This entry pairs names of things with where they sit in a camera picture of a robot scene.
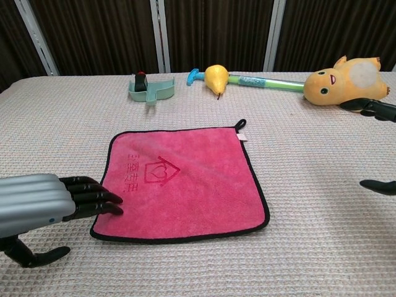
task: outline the stuffed animal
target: stuffed animal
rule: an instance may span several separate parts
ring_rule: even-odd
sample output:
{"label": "stuffed animal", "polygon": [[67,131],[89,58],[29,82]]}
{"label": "stuffed animal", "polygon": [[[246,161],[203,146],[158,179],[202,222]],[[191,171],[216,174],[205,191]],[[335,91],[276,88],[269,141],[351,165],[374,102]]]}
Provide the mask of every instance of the stuffed animal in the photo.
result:
{"label": "stuffed animal", "polygon": [[339,105],[355,98],[381,100],[390,88],[381,80],[379,58],[343,56],[333,68],[312,73],[304,84],[304,97],[315,105]]}

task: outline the towel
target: towel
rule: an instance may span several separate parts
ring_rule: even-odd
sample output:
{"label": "towel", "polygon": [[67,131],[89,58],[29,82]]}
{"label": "towel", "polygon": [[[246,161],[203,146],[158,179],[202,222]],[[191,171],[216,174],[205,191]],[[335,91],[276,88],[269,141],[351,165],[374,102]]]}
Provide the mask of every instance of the towel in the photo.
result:
{"label": "towel", "polygon": [[123,215],[98,215],[90,234],[107,241],[179,243],[265,227],[269,209],[239,130],[126,131],[109,147],[101,184]]}

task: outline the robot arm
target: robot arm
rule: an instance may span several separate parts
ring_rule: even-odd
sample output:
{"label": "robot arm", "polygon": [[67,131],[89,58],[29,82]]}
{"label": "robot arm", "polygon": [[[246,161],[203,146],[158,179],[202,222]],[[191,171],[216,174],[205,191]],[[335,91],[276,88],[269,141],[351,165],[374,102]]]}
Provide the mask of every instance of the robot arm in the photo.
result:
{"label": "robot arm", "polygon": [[100,213],[122,215],[123,200],[92,178],[33,174],[0,179],[0,251],[22,267],[50,264],[69,253],[58,247],[34,254],[18,238],[30,230]]}
{"label": "robot arm", "polygon": [[[396,123],[396,106],[378,100],[356,98],[340,104],[343,110],[358,111],[362,116],[374,116],[379,121],[391,121]],[[360,185],[388,196],[396,196],[396,181],[382,182],[373,179],[365,179]]]}

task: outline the teal tray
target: teal tray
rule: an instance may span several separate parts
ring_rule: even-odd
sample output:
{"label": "teal tray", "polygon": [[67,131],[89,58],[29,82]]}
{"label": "teal tray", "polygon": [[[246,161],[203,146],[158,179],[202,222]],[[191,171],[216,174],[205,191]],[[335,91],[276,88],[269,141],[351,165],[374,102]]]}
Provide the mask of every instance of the teal tray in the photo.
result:
{"label": "teal tray", "polygon": [[174,78],[163,82],[148,82],[147,91],[135,92],[135,83],[129,81],[129,94],[137,102],[154,105],[157,100],[169,99],[174,95]]}

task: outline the white vertical bar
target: white vertical bar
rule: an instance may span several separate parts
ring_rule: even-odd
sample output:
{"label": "white vertical bar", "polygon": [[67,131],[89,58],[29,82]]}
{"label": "white vertical bar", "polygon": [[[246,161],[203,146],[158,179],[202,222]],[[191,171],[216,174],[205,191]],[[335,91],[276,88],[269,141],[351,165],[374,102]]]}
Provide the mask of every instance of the white vertical bar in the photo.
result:
{"label": "white vertical bar", "polygon": [[54,59],[47,47],[45,38],[40,30],[40,26],[37,23],[37,19],[33,13],[32,7],[28,0],[14,0],[19,14],[24,20],[26,29],[29,32],[30,38],[33,40],[38,56],[41,59],[41,63],[45,68],[45,71],[50,76],[59,75],[58,68],[55,65]]}
{"label": "white vertical bar", "polygon": [[286,0],[274,0],[263,71],[273,71]]}
{"label": "white vertical bar", "polygon": [[165,60],[165,72],[171,72],[171,63],[169,58],[169,47],[168,47],[168,31],[166,30],[166,15],[165,15],[164,0],[158,0],[158,11],[160,12],[160,25],[161,25],[163,57]]}
{"label": "white vertical bar", "polygon": [[165,68],[164,68],[163,55],[162,55],[160,19],[158,15],[157,1],[150,0],[150,7],[151,7],[151,18],[154,29],[155,50],[157,51],[158,71],[160,73],[164,73]]}

